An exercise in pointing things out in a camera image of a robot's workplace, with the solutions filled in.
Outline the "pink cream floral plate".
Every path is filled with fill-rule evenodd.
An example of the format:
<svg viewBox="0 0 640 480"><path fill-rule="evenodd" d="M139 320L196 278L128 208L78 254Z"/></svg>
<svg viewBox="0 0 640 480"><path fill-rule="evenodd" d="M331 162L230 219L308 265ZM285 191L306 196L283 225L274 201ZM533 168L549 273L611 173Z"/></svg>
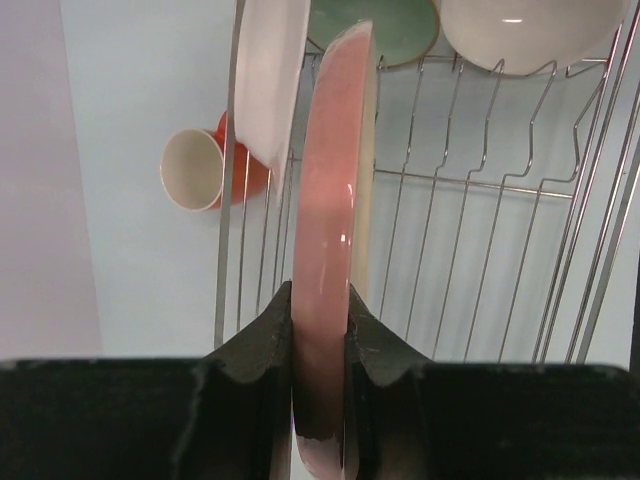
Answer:
<svg viewBox="0 0 640 480"><path fill-rule="evenodd" d="M351 286L367 280L375 113L373 23L327 47L301 163L291 291L298 451L316 479L341 479L344 337Z"/></svg>

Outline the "white grey-rimmed deep plate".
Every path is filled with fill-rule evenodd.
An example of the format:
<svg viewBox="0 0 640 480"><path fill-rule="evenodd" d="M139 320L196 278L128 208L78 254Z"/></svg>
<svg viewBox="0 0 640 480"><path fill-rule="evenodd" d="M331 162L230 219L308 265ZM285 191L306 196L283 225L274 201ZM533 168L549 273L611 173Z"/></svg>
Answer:
<svg viewBox="0 0 640 480"><path fill-rule="evenodd" d="M234 89L236 139L272 174L282 194L311 2L247 1Z"/></svg>

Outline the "green floral bowl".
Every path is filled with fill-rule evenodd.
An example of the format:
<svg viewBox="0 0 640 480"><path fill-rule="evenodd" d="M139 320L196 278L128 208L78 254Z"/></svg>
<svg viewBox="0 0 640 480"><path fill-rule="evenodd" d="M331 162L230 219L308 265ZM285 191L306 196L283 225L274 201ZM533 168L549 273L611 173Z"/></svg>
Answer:
<svg viewBox="0 0 640 480"><path fill-rule="evenodd" d="M311 3L308 40L324 51L361 21L372 22L377 55L388 68L424 57L440 31L436 3L429 0L316 0Z"/></svg>

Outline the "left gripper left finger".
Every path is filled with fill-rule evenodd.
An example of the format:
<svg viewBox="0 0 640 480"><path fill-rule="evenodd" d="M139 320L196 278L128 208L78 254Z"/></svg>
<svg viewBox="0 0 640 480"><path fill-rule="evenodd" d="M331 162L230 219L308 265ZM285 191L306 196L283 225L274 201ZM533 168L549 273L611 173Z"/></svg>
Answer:
<svg viewBox="0 0 640 480"><path fill-rule="evenodd" d="M286 479L291 286L203 358L1 365L5 479Z"/></svg>

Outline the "metal wire dish rack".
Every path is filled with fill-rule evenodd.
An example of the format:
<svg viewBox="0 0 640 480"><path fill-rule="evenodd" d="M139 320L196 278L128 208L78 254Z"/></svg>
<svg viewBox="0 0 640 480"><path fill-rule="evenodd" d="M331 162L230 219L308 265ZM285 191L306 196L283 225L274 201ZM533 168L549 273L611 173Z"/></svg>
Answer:
<svg viewBox="0 0 640 480"><path fill-rule="evenodd" d="M639 5L573 64L380 61L370 310L445 361L620 362L605 293L631 219Z"/></svg>

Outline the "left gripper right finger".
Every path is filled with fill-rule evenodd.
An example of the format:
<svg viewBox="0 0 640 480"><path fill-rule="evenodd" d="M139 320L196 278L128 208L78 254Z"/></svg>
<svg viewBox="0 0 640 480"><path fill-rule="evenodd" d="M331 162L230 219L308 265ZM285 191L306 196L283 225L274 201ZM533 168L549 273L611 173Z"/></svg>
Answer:
<svg viewBox="0 0 640 480"><path fill-rule="evenodd" d="M349 479L635 479L639 382L607 365L437 363L349 293Z"/></svg>

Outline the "orange white bowl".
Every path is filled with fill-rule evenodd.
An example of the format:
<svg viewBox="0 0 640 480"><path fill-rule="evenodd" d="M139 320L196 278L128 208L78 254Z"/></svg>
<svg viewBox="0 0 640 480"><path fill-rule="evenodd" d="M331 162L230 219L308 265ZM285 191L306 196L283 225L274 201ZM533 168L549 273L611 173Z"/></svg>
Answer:
<svg viewBox="0 0 640 480"><path fill-rule="evenodd" d="M442 31L465 60L507 75L527 75L553 62L561 69L611 38L629 1L449 0L440 3Z"/></svg>

